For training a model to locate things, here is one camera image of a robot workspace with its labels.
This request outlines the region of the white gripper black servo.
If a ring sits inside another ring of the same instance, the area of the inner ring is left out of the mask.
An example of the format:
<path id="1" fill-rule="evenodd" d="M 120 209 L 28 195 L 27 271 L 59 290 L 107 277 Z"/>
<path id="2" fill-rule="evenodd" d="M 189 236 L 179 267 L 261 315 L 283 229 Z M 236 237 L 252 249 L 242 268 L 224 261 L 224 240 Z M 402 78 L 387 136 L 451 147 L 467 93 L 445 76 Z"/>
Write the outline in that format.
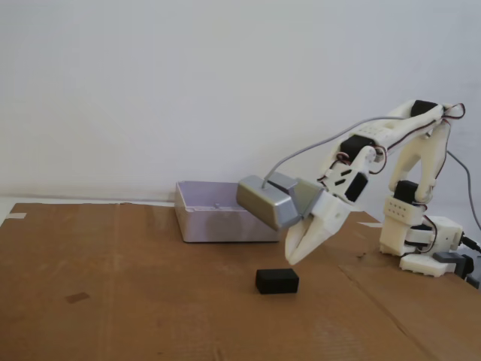
<path id="1" fill-rule="evenodd" d="M 368 185 L 366 166 L 328 166 L 319 179 L 323 191 L 307 219 L 289 227 L 285 257 L 299 263 L 339 232 Z"/>

